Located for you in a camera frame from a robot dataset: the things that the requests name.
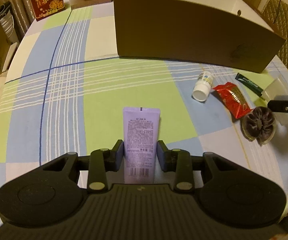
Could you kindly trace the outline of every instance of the red snack package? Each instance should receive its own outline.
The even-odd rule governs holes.
[[[248,103],[235,84],[227,82],[226,84],[218,85],[213,89],[219,93],[223,103],[236,119],[239,119],[251,112]]]

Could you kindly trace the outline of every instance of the barcode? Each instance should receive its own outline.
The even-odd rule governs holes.
[[[132,176],[132,177],[148,177],[148,169],[131,168],[130,176]]]

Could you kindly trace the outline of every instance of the table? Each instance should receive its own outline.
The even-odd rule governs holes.
[[[69,151],[90,154],[123,138],[122,108],[161,109],[159,139],[192,155],[212,151],[279,184],[288,199],[288,125],[264,146],[249,142],[218,98],[191,98],[198,75],[236,83],[251,107],[263,105],[222,66],[120,59],[113,3],[66,11],[34,22],[12,61],[0,103],[0,186]],[[275,57],[262,74],[240,71],[262,88],[288,70]],[[172,183],[158,162],[155,183]],[[108,180],[123,182],[123,169]],[[202,181],[195,172],[196,185]],[[81,175],[79,186],[85,187]]]

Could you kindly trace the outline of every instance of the hand cream tube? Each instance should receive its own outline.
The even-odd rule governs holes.
[[[152,184],[160,109],[124,107],[124,180],[126,184]]]

